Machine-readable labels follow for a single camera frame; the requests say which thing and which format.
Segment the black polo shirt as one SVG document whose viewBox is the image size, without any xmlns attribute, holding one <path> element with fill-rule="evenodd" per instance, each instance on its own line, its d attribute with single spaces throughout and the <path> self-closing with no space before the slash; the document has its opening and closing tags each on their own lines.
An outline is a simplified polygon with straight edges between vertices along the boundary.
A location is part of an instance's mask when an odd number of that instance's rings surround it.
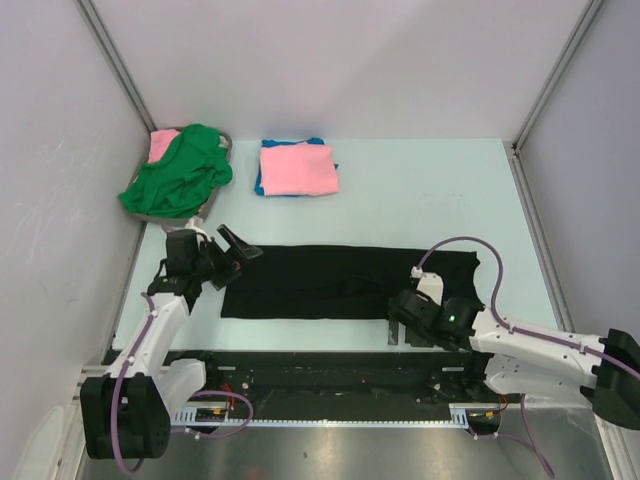
<svg viewBox="0 0 640 480">
<path fill-rule="evenodd" d="M 225 290 L 224 318 L 379 320 L 412 286 L 419 249 L 262 245 Z"/>
</svg>

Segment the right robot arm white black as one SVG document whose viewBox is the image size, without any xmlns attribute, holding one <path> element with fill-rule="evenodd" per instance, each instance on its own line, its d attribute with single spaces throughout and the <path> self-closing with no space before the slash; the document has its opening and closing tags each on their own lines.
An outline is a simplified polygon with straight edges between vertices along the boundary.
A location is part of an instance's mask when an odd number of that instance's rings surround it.
<svg viewBox="0 0 640 480">
<path fill-rule="evenodd" d="M 411 290 L 390 301 L 389 316 L 446 350 L 487 356 L 485 367 L 461 376 L 462 391 L 473 401 L 494 392 L 576 401 L 611 424 L 639 428 L 639 344 L 624 331 L 601 337 L 528 329 L 496 319 L 478 301 L 437 303 Z"/>
</svg>

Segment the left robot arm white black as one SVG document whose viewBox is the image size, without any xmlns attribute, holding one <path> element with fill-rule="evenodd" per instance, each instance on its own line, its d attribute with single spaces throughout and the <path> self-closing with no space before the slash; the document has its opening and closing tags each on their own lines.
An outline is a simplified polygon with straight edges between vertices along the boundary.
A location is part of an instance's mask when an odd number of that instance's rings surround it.
<svg viewBox="0 0 640 480">
<path fill-rule="evenodd" d="M 220 374 L 202 360 L 181 359 L 162 368 L 203 285 L 228 286 L 263 253 L 224 225 L 217 232 L 227 249 L 193 222 L 167 232 L 166 255 L 142 294 L 147 307 L 133 338 L 104 374 L 87 378 L 80 388 L 90 458 L 114 460 L 129 473 L 127 461 L 161 457 L 172 418 L 194 396 L 207 400 L 219 392 Z"/>
</svg>

